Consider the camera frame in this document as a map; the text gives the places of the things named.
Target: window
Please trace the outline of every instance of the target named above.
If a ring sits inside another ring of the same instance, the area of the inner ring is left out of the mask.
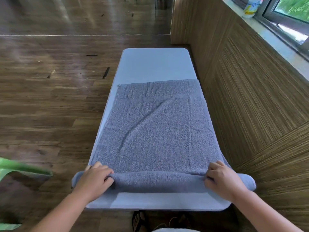
[[[255,18],[309,60],[309,0],[263,0]]]

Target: window sill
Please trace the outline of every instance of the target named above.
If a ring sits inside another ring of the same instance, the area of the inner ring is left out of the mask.
[[[268,44],[274,48],[291,66],[309,81],[309,62],[300,56],[295,50],[283,42],[271,30],[265,27],[254,18],[243,18],[243,9],[241,9],[232,0],[222,0],[238,16],[240,16],[254,31],[256,31]]]

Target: tree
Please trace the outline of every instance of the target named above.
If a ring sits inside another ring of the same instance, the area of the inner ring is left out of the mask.
[[[275,11],[309,23],[309,0],[280,0]]]

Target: hand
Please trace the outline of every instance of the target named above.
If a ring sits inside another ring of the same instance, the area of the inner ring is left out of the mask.
[[[205,187],[234,204],[239,197],[249,192],[237,173],[220,160],[209,164],[204,184]]]
[[[88,165],[79,179],[72,194],[78,195],[86,203],[97,199],[102,195],[114,182],[110,177],[106,179],[109,174],[113,174],[114,170],[100,162],[96,162],[93,166]]]

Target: plastic container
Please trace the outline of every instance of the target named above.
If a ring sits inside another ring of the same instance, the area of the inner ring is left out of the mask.
[[[260,6],[261,0],[248,0],[248,4],[244,9],[243,16],[245,18],[251,18],[257,12],[257,8]]]

